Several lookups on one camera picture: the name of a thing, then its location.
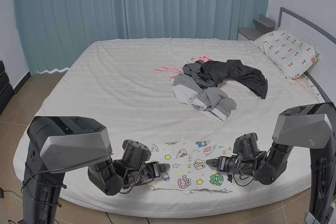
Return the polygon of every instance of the green cartoon character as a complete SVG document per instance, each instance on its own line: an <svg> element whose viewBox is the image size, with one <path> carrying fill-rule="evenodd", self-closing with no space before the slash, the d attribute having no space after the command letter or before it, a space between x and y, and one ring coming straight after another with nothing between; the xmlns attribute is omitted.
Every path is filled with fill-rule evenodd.
<svg viewBox="0 0 336 224"><path fill-rule="evenodd" d="M224 177L220 174L214 174L210 176L210 183L214 186L221 186L223 184Z"/></svg>

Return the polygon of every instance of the tiled floor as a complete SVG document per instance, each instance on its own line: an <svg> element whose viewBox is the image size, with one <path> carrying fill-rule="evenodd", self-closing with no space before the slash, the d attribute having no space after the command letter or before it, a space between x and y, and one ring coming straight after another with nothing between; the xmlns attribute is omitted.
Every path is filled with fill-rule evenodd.
<svg viewBox="0 0 336 224"><path fill-rule="evenodd" d="M16 178L13 168L16 147L42 102L63 75L64 73L54 73L32 76L0 115L0 187L21 195L22 183ZM302 224L309 197L310 190L306 190L284 201L244 211L193 219L149 218L148 221L150 224ZM110 223L104 212L87 209L62 199L60 203L62 208L58 208L56 214L60 224ZM109 216L113 224L148 224L145 218L113 213L109 213ZM12 193L5 193L5 198L0 199L0 224L8 224L8 219L17 223L21 218L22 199Z"/></svg>

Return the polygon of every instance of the pink garment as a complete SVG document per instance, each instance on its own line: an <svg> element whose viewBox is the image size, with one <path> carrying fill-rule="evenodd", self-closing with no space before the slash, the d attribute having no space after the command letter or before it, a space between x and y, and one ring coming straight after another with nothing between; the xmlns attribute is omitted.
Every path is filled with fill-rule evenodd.
<svg viewBox="0 0 336 224"><path fill-rule="evenodd" d="M198 60L202 60L202 61L204 61L204 62L207 62L207 61L212 61L213 58L210 57L210 56L203 56L203 57L199 57L198 59L191 58L190 61L189 61L188 63L194 63L194 62L196 62L196 61L198 61Z"/></svg>
<svg viewBox="0 0 336 224"><path fill-rule="evenodd" d="M170 72L174 72L174 73L183 74L182 68L180 68L176 65L164 65L162 67L156 67L155 69L158 70L158 71L170 71Z"/></svg>

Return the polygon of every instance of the white bed sheet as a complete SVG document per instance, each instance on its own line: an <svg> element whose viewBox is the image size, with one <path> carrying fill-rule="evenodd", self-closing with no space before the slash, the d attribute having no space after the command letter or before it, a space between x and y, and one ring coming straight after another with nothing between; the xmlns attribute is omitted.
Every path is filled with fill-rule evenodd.
<svg viewBox="0 0 336 224"><path fill-rule="evenodd" d="M241 59L260 69L268 80L265 100L242 84L228 80L221 89L237 103L226 123L208 118L189 105L176 102L169 72L162 64L182 67L199 56L214 60ZM37 112L39 116L92 117L107 126L114 159L122 156L124 139L151 145L179 138L191 141L224 140L256 132L261 150L268 150L277 116L283 110L318 103L315 95L279 69L253 43L218 39L138 39L93 43L67 71ZM23 180L29 138L25 132L14 157L17 177ZM274 184L253 182L233 186L230 193L202 191L185 195L179 190L136 187L128 195L105 196L87 177L87 168L65 174L61 198L101 211L155 218L189 218L227 213L270 204L310 186L309 150L295 147L287 170Z"/></svg>

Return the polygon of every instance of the barcode label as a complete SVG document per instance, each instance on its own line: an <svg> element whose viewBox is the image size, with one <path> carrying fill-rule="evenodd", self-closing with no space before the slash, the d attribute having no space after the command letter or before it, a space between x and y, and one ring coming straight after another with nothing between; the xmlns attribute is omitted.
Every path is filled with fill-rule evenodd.
<svg viewBox="0 0 336 224"><path fill-rule="evenodd" d="M222 163L220 164L220 170L224 169L224 165L225 165L225 157L223 157Z"/></svg>
<svg viewBox="0 0 336 224"><path fill-rule="evenodd" d="M158 171L158 166L156 163L153 163L153 167L154 167L154 172L155 172L155 176L156 177L159 177L160 174L159 174L159 171Z"/></svg>

